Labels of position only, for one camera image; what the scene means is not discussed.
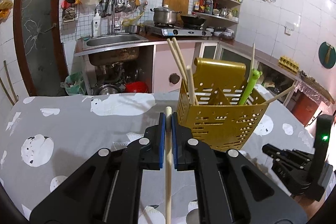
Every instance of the cabinet knob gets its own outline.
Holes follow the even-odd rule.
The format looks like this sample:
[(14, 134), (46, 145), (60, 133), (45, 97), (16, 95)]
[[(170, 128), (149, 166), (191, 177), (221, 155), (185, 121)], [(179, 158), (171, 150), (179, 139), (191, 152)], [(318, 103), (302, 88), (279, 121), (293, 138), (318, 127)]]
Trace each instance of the cabinet knob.
[(179, 82), (180, 78), (181, 77), (179, 75), (177, 75), (176, 73), (172, 73), (169, 76), (169, 82), (176, 85)]

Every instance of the gray tablecloth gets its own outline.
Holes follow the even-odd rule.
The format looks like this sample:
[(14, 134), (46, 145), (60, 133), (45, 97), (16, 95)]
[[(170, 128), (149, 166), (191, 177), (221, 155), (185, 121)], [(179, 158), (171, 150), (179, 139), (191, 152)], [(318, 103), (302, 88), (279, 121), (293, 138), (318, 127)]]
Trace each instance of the gray tablecloth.
[[(112, 151), (141, 138), (158, 123), (166, 106), (176, 110), (178, 93), (116, 94), (106, 96), (29, 97), (16, 103), (0, 135), (0, 181), (19, 210), (31, 210), (103, 147)], [(242, 153), (283, 184), (271, 171), (272, 160), (261, 147), (271, 143), (283, 149), (313, 152), (314, 140), (279, 102), (268, 107)], [(139, 223), (164, 223), (165, 171), (144, 171)], [(335, 182), (330, 183), (327, 194)], [(197, 208), (194, 173), (172, 173), (172, 223), (185, 223)]]

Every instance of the plastic bag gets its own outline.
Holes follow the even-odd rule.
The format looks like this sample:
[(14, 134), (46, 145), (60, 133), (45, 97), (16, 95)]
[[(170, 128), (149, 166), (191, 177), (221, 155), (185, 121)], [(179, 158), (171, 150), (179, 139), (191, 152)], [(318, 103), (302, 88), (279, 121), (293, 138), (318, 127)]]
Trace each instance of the plastic bag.
[(65, 78), (65, 82), (61, 83), (61, 87), (65, 88), (68, 95), (86, 94), (86, 88), (82, 72), (77, 72)]
[(0, 0), (0, 10), (12, 9), (13, 1), (12, 0)]

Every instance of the pot lid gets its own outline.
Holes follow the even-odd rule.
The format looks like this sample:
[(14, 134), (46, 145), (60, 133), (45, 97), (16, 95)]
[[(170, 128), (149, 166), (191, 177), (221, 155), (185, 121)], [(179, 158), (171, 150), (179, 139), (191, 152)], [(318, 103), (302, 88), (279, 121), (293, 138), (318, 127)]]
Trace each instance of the pot lid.
[(172, 13), (177, 13), (174, 10), (171, 10), (167, 4), (165, 4), (164, 6), (161, 7), (156, 7), (154, 8), (154, 12), (155, 11), (160, 11), (160, 12), (172, 12)]

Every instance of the black frying pan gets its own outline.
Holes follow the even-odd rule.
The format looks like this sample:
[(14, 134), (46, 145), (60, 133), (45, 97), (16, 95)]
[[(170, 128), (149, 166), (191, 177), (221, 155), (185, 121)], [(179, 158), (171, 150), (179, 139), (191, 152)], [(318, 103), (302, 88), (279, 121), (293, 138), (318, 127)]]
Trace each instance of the black frying pan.
[(205, 22), (205, 19), (200, 18), (195, 15), (187, 15), (187, 16), (181, 15), (181, 19), (184, 24), (195, 25), (195, 26), (201, 26)]

